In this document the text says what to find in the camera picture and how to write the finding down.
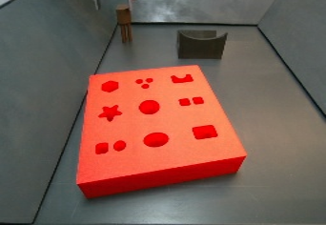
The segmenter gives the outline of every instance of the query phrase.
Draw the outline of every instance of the gray wall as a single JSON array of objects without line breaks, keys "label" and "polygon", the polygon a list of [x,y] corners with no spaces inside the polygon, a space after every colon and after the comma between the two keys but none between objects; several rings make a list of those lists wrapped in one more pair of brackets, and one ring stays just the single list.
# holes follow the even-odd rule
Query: gray wall
[{"label": "gray wall", "polygon": [[277,0],[258,27],[326,113],[326,0]]},{"label": "gray wall", "polygon": [[93,0],[0,10],[0,222],[34,221],[116,26]]},{"label": "gray wall", "polygon": [[[109,9],[113,0],[101,0]],[[137,0],[133,21],[257,25],[275,0]]]}]

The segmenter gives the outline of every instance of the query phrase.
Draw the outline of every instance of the red shape sorter box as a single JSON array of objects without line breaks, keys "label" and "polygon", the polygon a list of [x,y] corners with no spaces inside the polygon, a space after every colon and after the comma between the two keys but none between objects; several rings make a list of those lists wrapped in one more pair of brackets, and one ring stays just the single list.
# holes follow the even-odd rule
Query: red shape sorter box
[{"label": "red shape sorter box", "polygon": [[77,176],[87,198],[236,173],[245,158],[198,66],[91,76]]}]

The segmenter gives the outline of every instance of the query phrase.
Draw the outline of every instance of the gray floor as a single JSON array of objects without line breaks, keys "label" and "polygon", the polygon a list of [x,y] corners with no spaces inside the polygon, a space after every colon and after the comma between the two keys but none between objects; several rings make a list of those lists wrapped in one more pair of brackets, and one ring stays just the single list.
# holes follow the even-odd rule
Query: gray floor
[{"label": "gray floor", "polygon": [[[180,29],[228,31],[224,59],[178,60]],[[133,31],[125,45],[117,33],[99,73],[201,65],[249,157],[236,175],[87,200],[75,184],[81,113],[37,223],[326,223],[325,117],[258,28]]]}]

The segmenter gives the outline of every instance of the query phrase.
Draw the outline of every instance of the brown wooden stick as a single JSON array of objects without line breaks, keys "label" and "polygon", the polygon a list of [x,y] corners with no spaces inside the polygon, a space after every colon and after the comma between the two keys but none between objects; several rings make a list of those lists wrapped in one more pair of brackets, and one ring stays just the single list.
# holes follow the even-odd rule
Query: brown wooden stick
[{"label": "brown wooden stick", "polygon": [[125,25],[121,25],[121,30],[122,30],[122,42],[126,43],[128,35],[126,35]]},{"label": "brown wooden stick", "polygon": [[126,27],[128,27],[128,38],[129,38],[129,41],[133,41],[133,33],[132,33],[130,23],[126,25]]}]

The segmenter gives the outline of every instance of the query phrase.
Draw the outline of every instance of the star-shaped hole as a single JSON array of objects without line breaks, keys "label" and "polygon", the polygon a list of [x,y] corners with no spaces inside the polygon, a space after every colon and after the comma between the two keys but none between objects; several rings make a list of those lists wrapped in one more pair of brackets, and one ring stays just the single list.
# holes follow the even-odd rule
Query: star-shaped hole
[{"label": "star-shaped hole", "polygon": [[122,115],[124,113],[118,111],[118,105],[114,107],[103,107],[103,113],[98,117],[106,117],[110,122],[114,121],[117,115]]}]

